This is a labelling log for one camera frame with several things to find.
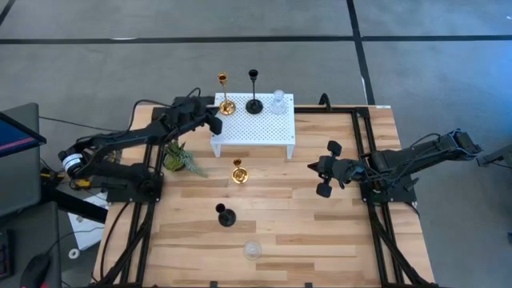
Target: table leg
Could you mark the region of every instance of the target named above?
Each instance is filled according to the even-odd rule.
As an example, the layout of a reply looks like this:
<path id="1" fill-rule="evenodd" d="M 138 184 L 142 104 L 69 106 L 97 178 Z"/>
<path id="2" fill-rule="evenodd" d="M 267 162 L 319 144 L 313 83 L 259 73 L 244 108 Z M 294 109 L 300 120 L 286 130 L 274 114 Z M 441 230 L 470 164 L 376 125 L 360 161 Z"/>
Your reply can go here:
<path id="1" fill-rule="evenodd" d="M 295 145 L 288 145 L 286 146 L 286 158 L 288 160 L 291 159 L 291 155 L 294 153 Z"/>
<path id="2" fill-rule="evenodd" d="M 215 157 L 221 157 L 221 145 L 220 144 L 212 144 L 211 149 L 214 150 Z"/>

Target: monitor screen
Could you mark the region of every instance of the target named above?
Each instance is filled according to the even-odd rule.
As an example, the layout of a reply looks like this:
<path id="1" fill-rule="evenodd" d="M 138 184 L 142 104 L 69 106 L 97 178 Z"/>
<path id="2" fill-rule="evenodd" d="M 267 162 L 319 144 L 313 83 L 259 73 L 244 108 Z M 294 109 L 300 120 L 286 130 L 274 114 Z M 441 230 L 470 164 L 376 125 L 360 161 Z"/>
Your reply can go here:
<path id="1" fill-rule="evenodd" d="M 46 143 L 46 139 L 0 112 L 0 157 Z"/>

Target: wooden tabletop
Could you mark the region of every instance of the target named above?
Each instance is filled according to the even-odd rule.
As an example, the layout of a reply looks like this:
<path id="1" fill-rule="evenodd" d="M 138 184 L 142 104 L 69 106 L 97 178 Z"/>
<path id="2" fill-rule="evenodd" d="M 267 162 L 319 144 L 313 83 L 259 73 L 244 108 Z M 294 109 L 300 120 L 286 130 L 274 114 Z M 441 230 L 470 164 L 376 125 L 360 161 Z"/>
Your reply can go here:
<path id="1" fill-rule="evenodd" d="M 149 123 L 152 109 L 137 108 L 133 129 Z M 369 109 L 378 149 L 400 149 L 392 110 Z M 380 286 L 367 208 L 360 199 L 358 184 L 353 182 L 341 190 L 333 180 L 331 198 L 321 198 L 315 193 L 320 179 L 306 167 L 328 154 L 329 140 L 342 145 L 343 158 L 357 158 L 351 117 L 296 114 L 295 125 L 297 144 L 291 160 L 286 160 L 286 148 L 278 146 L 224 146 L 222 156 L 216 158 L 207 127 L 180 137 L 209 177 L 164 170 L 165 185 L 162 200 L 156 205 L 145 286 L 208 286 L 210 281 L 217 281 L 219 286 L 304 286 L 305 282 L 314 286 Z M 367 146 L 364 129 L 362 135 Z M 141 162 L 144 149 L 124 150 L 122 162 Z M 249 171 L 250 178 L 243 185 L 231 180 L 234 158 L 241 158 L 242 167 Z M 219 203 L 236 213 L 232 227 L 218 223 L 215 206 Z M 96 278 L 105 237 L 122 206 L 110 207 L 94 269 Z M 106 271 L 126 247 L 133 206 L 125 210 L 112 233 Z M 421 276 L 433 281 L 418 216 L 401 203 L 391 203 L 390 209 L 398 247 Z M 261 244 L 258 260 L 245 258 L 247 241 Z M 131 281 L 138 250 L 134 255 Z M 386 256 L 393 282 L 387 250 Z"/>

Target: computer mouse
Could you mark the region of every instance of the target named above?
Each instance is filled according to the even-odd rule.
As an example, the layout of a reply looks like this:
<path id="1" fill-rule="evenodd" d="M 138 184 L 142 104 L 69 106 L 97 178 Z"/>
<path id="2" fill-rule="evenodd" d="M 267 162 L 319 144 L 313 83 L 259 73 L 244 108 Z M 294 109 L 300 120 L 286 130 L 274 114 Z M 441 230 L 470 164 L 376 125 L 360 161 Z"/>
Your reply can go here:
<path id="1" fill-rule="evenodd" d="M 23 271 L 20 287 L 40 288 L 45 281 L 46 272 L 49 267 L 50 256 L 48 254 L 35 255 Z"/>

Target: small potted plant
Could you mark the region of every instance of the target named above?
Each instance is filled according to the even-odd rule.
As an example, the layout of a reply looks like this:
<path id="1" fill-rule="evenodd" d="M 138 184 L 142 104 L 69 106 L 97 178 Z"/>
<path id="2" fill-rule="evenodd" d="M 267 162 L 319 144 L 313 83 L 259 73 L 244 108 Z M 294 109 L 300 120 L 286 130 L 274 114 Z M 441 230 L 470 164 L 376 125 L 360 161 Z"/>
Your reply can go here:
<path id="1" fill-rule="evenodd" d="M 165 157 L 163 159 L 164 167 L 169 171 L 180 171 L 185 168 L 206 178 L 206 173 L 195 165 L 194 155 L 185 151 L 185 143 L 179 145 L 178 141 L 172 141 L 164 149 Z"/>

